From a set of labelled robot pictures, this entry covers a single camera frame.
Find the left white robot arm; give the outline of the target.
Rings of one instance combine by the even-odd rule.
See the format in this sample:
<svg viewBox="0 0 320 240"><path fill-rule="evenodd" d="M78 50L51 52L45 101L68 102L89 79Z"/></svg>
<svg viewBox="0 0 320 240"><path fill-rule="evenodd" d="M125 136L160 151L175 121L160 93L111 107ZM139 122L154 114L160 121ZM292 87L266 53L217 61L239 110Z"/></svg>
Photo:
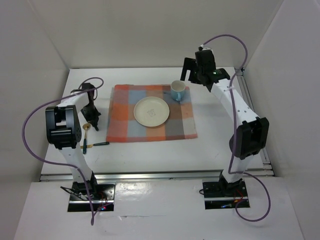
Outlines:
<svg viewBox="0 0 320 240"><path fill-rule="evenodd" d="M73 190L88 200L97 197L99 187L79 145L82 127L78 114L81 112L87 123L96 131L99 130L98 121L101 113L94 104L94 88L91 83L83 83L79 89L72 91L75 96L45 110L47 140L65 158L66 165L72 173Z"/></svg>

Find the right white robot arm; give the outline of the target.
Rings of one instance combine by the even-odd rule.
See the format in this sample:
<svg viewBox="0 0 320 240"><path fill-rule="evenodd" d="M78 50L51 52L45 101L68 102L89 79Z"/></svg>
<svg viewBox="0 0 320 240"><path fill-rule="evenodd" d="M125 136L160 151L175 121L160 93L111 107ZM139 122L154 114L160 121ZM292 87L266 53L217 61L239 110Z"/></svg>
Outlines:
<svg viewBox="0 0 320 240"><path fill-rule="evenodd" d="M233 84L233 77L224 68L217 69L211 48L201 46L194 58L186 57L183 62L181 81L190 72L189 81L203 85L222 104L233 121L233 135L229 140L231 160L219 175L213 194L230 197L242 182L244 172L255 155L265 146L269 131L269 121L259 117L245 102Z"/></svg>

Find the cream ceramic plate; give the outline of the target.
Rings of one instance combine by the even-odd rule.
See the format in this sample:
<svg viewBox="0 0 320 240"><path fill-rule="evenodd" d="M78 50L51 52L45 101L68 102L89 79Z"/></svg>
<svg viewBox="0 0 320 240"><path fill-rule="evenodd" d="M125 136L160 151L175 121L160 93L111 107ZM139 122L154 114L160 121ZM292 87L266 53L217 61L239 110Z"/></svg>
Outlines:
<svg viewBox="0 0 320 240"><path fill-rule="evenodd" d="M133 109L135 120L145 127L158 127L170 115L169 105L161 98L149 96L141 99Z"/></svg>

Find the orange blue checkered cloth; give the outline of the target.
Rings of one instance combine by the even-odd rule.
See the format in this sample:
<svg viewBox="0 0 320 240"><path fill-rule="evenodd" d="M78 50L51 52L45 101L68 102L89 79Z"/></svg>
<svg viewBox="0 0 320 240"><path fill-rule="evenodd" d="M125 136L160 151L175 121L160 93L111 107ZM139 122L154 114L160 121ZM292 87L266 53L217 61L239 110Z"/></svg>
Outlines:
<svg viewBox="0 0 320 240"><path fill-rule="evenodd" d="M169 116L164 124L146 127L136 121L134 107L146 97L157 97L168 104ZM169 84L117 84L112 88L106 141L110 143L158 142L197 137L189 87L186 88L180 102L172 99Z"/></svg>

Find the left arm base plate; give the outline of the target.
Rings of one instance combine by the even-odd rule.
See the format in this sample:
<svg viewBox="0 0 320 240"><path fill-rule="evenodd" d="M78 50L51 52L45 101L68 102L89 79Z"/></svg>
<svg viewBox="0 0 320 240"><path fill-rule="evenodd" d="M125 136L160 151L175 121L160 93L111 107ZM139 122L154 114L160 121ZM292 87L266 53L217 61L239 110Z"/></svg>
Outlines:
<svg viewBox="0 0 320 240"><path fill-rule="evenodd" d="M69 213L90 212L89 198L86 192L76 193L74 188L60 187L69 194L67 211ZM97 192L91 193L93 210L95 212L113 212L115 200L115 183L102 183L97 186Z"/></svg>

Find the light blue mug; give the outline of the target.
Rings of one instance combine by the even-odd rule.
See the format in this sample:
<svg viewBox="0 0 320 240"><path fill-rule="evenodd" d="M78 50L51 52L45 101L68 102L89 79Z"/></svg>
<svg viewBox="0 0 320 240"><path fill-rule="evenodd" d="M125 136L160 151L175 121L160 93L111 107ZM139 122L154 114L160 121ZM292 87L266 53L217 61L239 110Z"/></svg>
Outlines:
<svg viewBox="0 0 320 240"><path fill-rule="evenodd" d="M186 85L181 80L175 80L170 85L171 98L177 102L180 102L186 92Z"/></svg>

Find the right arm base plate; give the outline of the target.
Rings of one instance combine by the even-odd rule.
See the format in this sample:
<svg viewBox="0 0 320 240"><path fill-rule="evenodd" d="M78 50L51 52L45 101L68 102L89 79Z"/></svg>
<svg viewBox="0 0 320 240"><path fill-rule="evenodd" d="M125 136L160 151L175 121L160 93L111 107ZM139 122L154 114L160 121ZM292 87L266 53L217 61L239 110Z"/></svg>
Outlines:
<svg viewBox="0 0 320 240"><path fill-rule="evenodd" d="M203 182L199 194L204 197L206 210L249 208L250 202L245 182L232 189L223 190L218 181Z"/></svg>

